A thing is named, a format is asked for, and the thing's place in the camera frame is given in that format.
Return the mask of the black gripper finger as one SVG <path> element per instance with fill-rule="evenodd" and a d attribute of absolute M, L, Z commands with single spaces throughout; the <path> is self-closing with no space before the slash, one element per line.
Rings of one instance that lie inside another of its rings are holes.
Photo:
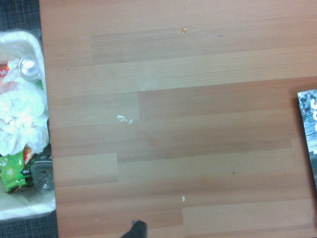
<path fill-rule="evenodd" d="M 123 235 L 123 238 L 147 238 L 148 226 L 141 220 L 132 221 L 131 229 Z"/>

